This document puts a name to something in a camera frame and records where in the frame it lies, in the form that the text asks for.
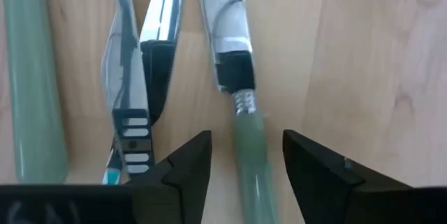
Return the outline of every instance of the wood grain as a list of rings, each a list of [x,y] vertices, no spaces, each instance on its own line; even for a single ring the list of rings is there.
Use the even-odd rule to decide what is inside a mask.
[[[138,25],[149,0],[134,0]],[[112,126],[100,62],[114,0],[48,0],[70,183],[99,183]],[[314,140],[412,186],[447,183],[447,0],[247,0],[258,102],[282,223],[303,223],[281,132]],[[0,8],[0,183],[14,183],[7,54]],[[185,0],[158,160],[212,130],[204,223],[242,223],[230,98],[213,85],[197,0]]]

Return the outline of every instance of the wooden surface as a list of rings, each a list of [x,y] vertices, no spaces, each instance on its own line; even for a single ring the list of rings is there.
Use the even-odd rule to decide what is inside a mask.
[[[100,62],[114,0],[48,0],[70,183],[100,183],[112,126]],[[149,0],[135,0],[138,24]],[[258,103],[282,223],[302,223],[281,152],[291,128],[412,186],[447,182],[447,0],[247,0]],[[14,183],[0,7],[0,183]],[[157,159],[212,130],[204,223],[242,223],[230,98],[213,86],[197,0],[185,0]]]

